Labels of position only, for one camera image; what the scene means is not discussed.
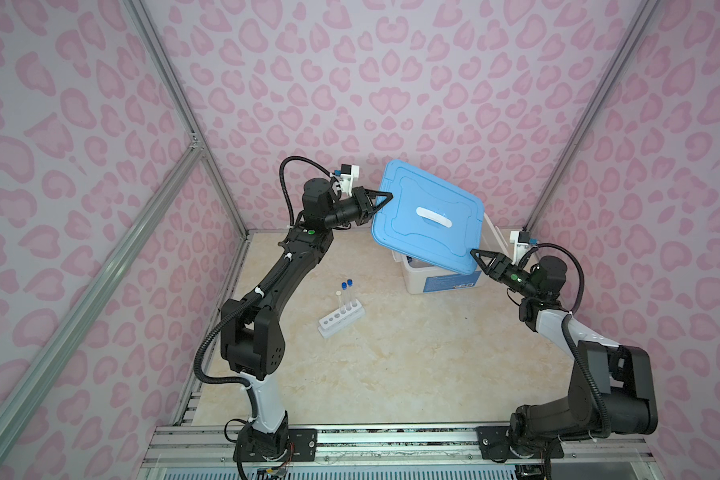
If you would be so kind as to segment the blue-capped test tube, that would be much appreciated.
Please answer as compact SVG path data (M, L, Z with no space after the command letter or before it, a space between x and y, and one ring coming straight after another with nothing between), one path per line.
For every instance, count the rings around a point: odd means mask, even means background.
M342 291L341 291L341 301L342 305L340 307L340 311L346 313L349 309L352 308L352 300L351 295L349 291L349 285L347 282L342 283Z
M355 292L353 289L353 280L347 279L346 283L347 283L348 304L349 304L349 306L354 308L356 306L356 298L355 298Z

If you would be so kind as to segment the blue plastic bin lid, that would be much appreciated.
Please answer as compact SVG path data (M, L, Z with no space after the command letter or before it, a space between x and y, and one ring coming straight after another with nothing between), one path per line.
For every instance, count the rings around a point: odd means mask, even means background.
M459 274L476 269L471 251L484 218L477 196L402 160L386 165L380 189L392 199L372 220L379 245Z

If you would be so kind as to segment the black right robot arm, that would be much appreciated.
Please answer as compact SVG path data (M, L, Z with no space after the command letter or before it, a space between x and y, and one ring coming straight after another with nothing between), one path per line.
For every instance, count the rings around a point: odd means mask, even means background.
M567 441L650 435L658 427L649 354L608 339L576 319L585 289L583 268L564 247L551 248L554 255L534 265L528 263L528 254L513 261L500 252L471 252L486 276L520 295L520 322L573 360L564 397L518 407L503 431L479 428L482 456L493 462L551 460L561 457Z

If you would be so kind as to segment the white plastic storage bin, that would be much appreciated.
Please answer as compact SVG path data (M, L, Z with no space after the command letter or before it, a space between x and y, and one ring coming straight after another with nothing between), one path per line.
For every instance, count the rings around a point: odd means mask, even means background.
M484 216L479 249L509 255L508 238L508 230L495 226L487 215ZM400 266L406 290L413 295L472 289L481 287L488 280L479 267L471 274L459 274L396 251L392 256Z

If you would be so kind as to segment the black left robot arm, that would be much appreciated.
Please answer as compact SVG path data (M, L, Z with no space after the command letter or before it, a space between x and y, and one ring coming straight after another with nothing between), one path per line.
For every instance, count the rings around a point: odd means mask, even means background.
M242 386L251 406L249 420L235 439L238 459L251 452L278 461L292 451L288 413L275 378L286 350L280 317L298 286L326 255L334 230L370 222L392 199L390 192L364 187L353 188L342 199L337 181L307 181L303 209L279 243L279 259L251 291L223 304L219 351L231 374L215 382Z

